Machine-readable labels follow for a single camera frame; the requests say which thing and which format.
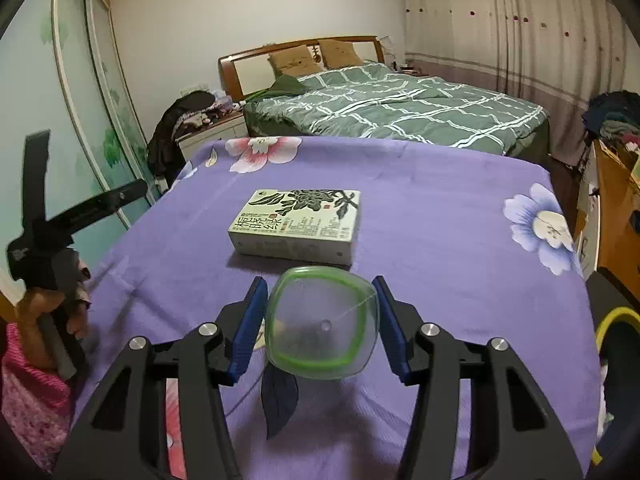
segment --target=headboard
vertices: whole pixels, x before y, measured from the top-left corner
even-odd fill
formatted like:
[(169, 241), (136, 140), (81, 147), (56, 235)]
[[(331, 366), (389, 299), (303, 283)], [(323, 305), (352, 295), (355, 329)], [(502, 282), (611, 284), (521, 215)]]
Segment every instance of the headboard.
[(306, 45), (312, 51), (316, 62), (320, 62), (321, 55), (318, 48), (320, 40), (350, 41), (362, 59), (377, 59), (380, 63), (385, 62), (382, 46), (375, 36), (334, 36), (268, 44), (221, 57), (218, 60), (226, 93), (237, 102), (253, 92), (271, 86), (275, 81), (273, 68), (268, 61), (268, 54), (271, 52)]

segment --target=sliding wardrobe door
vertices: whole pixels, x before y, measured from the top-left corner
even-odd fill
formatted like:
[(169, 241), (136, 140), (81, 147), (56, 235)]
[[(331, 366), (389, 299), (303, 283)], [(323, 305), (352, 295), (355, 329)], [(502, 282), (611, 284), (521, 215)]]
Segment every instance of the sliding wardrobe door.
[[(72, 31), (66, 22), (59, 32), (65, 43), (71, 41)], [(51, 130), (46, 176), (49, 217), (102, 189), (78, 142), (60, 87), (51, 0), (25, 0), (0, 39), (0, 118), (0, 286), (5, 290), (5, 285), (13, 283), (4, 250), (22, 232), (24, 137)], [(74, 235), (74, 247), (92, 267), (125, 232), (123, 222), (114, 215)]]
[[(132, 182), (136, 175), (111, 123), (96, 78), (84, 0), (52, 0), (52, 4), (60, 83), (86, 158), (103, 189)], [(130, 226), (149, 206), (147, 200), (136, 200), (119, 215)]]
[(151, 203), (158, 198), (155, 179), (146, 164), (146, 141), (138, 123), (129, 92), (120, 71), (120, 62), (112, 35), (109, 10), (101, 0), (84, 0), (89, 41), (94, 56), (95, 72), (111, 123), (122, 145), (124, 156), (136, 178), (144, 178), (149, 186)]

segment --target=purple tablecloth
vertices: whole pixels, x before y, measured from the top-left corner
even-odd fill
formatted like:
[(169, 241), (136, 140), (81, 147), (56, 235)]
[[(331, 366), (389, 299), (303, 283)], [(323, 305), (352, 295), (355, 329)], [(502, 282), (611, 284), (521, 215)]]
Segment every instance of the purple tablecloth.
[[(206, 165), (212, 146), (218, 160)], [(357, 189), (362, 223), (351, 272), (367, 280), (382, 274), (398, 300), (456, 338), (507, 338), (586, 469), (595, 443), (598, 355), (583, 279), (551, 251), (562, 251), (561, 238), (545, 241), (540, 230), (530, 238), (536, 204), (557, 208), (553, 197), (540, 198), (543, 188), (552, 189), (545, 170), (418, 142), (326, 137), (304, 137), (286, 164), (270, 159), (258, 171), (237, 173), (230, 168), (238, 156), (224, 142), (203, 148), (192, 159), (197, 170), (184, 171), (188, 178), (94, 269), (90, 321), (98, 345), (78, 411), (132, 336), (179, 338), (241, 299), (255, 275), (273, 286), (300, 265), (234, 252), (226, 230), (256, 189)], [(260, 403), (264, 360), (264, 349), (255, 351), (239, 384), (222, 391), (245, 480), (394, 478), (417, 388), (391, 373), (380, 341), (357, 376), (300, 379), (296, 412), (269, 441)], [(468, 384), (461, 398), (456, 476), (466, 463)]]

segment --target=floor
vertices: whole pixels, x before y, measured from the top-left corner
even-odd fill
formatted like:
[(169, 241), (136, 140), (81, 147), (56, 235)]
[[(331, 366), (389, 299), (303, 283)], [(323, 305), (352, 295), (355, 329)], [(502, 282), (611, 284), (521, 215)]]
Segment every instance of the floor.
[(574, 171), (569, 170), (562, 162), (558, 162), (550, 156), (547, 157), (543, 166), (551, 175), (551, 184), (569, 225), (569, 232), (573, 233), (578, 213), (579, 176)]

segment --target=white box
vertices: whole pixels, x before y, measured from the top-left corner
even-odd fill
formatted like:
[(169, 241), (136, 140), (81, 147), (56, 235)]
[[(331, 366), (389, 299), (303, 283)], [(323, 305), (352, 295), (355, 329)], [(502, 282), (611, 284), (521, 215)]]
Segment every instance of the white box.
[(229, 227), (239, 253), (351, 265), (360, 192), (257, 190)]

